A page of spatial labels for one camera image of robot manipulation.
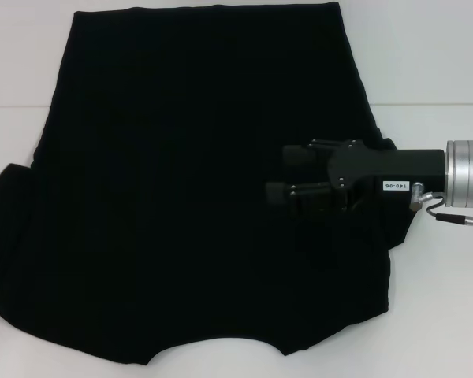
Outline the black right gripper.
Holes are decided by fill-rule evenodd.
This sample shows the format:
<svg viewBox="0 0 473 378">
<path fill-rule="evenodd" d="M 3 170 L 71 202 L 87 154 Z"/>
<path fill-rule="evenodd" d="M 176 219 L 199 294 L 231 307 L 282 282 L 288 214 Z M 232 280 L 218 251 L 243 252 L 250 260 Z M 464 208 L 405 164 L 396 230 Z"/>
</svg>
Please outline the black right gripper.
<svg viewBox="0 0 473 378">
<path fill-rule="evenodd" d="M 326 169 L 330 182 L 266 184 L 270 206 L 286 207 L 294 215 L 344 212 L 366 199 L 394 200 L 408 206 L 419 192 L 445 192 L 443 150 L 376 150 L 357 139 L 312 139 L 282 148 L 287 167 Z"/>
</svg>

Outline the black t-shirt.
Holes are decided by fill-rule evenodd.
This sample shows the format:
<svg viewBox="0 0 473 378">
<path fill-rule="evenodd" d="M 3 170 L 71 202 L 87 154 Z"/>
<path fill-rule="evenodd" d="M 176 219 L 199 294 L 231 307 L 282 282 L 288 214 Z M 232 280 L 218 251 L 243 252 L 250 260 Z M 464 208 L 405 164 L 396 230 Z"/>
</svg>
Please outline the black t-shirt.
<svg viewBox="0 0 473 378">
<path fill-rule="evenodd" d="M 30 167 L 0 174 L 0 317 L 120 363 L 208 339 L 292 354 L 389 308 L 406 203 L 295 217 L 286 145 L 375 124 L 336 2 L 73 16 Z"/>
</svg>

